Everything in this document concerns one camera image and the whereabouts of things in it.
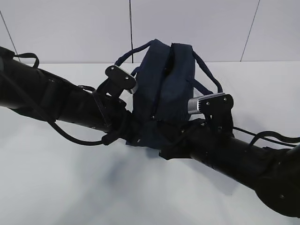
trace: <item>black cable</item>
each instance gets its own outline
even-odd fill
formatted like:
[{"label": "black cable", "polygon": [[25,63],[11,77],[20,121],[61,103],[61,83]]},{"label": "black cable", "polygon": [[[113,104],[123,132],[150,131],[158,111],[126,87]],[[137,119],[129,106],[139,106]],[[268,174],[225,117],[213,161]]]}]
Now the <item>black cable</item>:
[{"label": "black cable", "polygon": [[45,111],[42,109],[25,91],[23,91],[19,85],[17,85],[13,80],[11,80],[8,76],[5,75],[5,73],[0,71],[0,76],[2,76],[19,94],[19,96],[34,110],[37,111],[37,113],[54,129],[56,130],[61,136],[68,139],[71,142],[74,142],[76,144],[80,145],[86,145],[86,146],[95,146],[103,144],[102,141],[96,141],[96,142],[86,142],[79,139],[76,139],[69,134],[67,134],[64,130],[62,130],[56,123],[53,118],[51,118]]},{"label": "black cable", "polygon": [[[257,135],[255,133],[252,133],[250,131],[244,130],[244,129],[239,128],[239,127],[233,127],[233,129],[241,131],[241,132],[246,133],[246,134],[251,135],[251,136],[256,136]],[[294,145],[294,144],[287,144],[287,143],[275,141],[275,140],[272,140],[272,139],[269,139],[269,138],[266,138],[266,137],[262,137],[261,139],[264,139],[265,141],[272,142],[272,143],[275,143],[275,144],[288,146],[288,147],[296,147],[296,145]]]}]

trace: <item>white wall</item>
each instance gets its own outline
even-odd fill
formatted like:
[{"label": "white wall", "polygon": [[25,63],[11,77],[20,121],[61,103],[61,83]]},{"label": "white wall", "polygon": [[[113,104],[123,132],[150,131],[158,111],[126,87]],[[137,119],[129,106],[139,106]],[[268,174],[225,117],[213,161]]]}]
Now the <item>white wall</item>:
[{"label": "white wall", "polygon": [[[299,4],[131,0],[133,46],[158,38],[191,44],[205,61],[240,61],[248,39],[243,61],[300,60]],[[42,63],[115,62],[131,48],[129,0],[0,0],[0,10],[17,51]],[[6,39],[3,30],[0,45]]]}]

